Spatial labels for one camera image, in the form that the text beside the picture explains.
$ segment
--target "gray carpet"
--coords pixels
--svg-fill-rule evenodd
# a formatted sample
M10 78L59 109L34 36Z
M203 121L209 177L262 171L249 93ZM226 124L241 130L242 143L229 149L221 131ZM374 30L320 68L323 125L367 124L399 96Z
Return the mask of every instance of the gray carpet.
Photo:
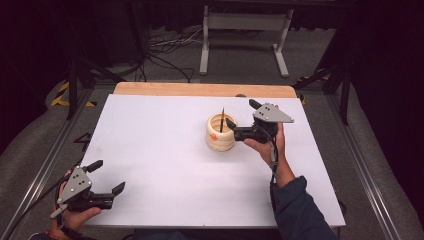
M332 30L289 32L283 48L283 55L290 73L289 78L282 78L278 71L270 48L274 39L278 39L278 34L272 32L262 32L254 38L229 32L216 34L210 43L209 69L206 76L198 74L200 43L194 42L173 53L158 56L179 68L193 68L192 82L194 84L200 82L292 85L297 78L313 74L333 33ZM148 81L185 81L184 75L180 72L159 67L150 61L146 61L144 70ZM137 71L126 78L130 81L138 80L140 74L141 72ZM58 155L57 164L46 182L45 189L83 156L83 144L73 143L73 141L87 132L94 132L106 97L113 92L112 85L101 84L105 82L108 81L99 82L92 92L89 100L97 102L98 105L84 107ZM345 215L347 225L341 228L341 239L386 239L358 177L352 154L337 127L338 119L331 113L327 97L319 91L321 84L320 82L314 83L299 91L299 94L302 93L306 97L305 112L330 179L337 189L336 195L347 207ZM52 89L46 99L47 104L50 104L59 87L60 84ZM0 232L6 229L25 196L29 184L48 156L51 146L64 125L67 111L67 107L49 107L43 116L31 123L16 137L0 157L2 203L0 205L2 213ZM380 188L399 236L401 239L424 239L416 212L393 177L384 154L358 104L354 89L351 92L348 117L349 128L366 160L370 173ZM50 194L31 211L16 239L27 239L32 233L48 228L52 206L53 196ZM83 233L98 239L116 240L132 233L132 229L87 226L83 229Z

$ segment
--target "black backdrop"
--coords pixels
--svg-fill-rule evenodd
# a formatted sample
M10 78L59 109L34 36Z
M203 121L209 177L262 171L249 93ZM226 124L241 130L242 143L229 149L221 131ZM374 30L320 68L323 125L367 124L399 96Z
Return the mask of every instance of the black backdrop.
M424 226L424 7L369 0L337 31L319 68L345 62L385 157Z
M62 38L36 0L0 3L0 154L44 113L66 71Z

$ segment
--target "white table surface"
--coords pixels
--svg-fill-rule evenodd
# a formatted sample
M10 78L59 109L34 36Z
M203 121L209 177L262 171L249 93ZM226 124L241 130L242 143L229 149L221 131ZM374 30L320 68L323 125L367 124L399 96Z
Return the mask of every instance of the white table surface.
M222 108L239 126L253 123L248 98L109 95L82 166L95 193L125 181L111 210L88 224L115 227L275 227L271 171L241 142L226 152L206 144L206 121ZM345 225L299 99L255 98L295 119L284 124L286 156L330 226Z

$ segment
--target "dark sleeve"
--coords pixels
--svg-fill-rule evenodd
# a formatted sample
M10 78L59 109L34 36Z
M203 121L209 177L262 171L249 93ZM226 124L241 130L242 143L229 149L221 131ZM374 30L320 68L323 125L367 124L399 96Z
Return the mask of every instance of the dark sleeve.
M324 215L306 193L306 179L301 176L286 186L273 188L275 220L284 240L337 239Z
M32 235L29 240L51 240L51 238L45 233L37 233Z

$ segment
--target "person's arm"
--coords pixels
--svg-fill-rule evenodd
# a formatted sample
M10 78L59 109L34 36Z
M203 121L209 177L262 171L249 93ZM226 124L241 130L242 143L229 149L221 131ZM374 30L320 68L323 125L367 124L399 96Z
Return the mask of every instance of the person's arm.
M337 239L312 196L306 193L306 179L303 176L296 178L287 162L282 123L278 123L275 141L279 157L273 194L276 201L275 220L282 238ZM271 143L262 144L253 139L245 139L244 143L259 152L262 159L271 166Z
M102 210L97 207L87 209L84 212L70 212L68 210L65 210L65 212L63 212L62 214L62 218L67 228L78 232L86 221L100 214L101 212ZM66 236L62 230L59 229L59 227L57 226L56 219L52 219L50 228L48 230L30 237L30 240L44 239L67 240L70 238Z

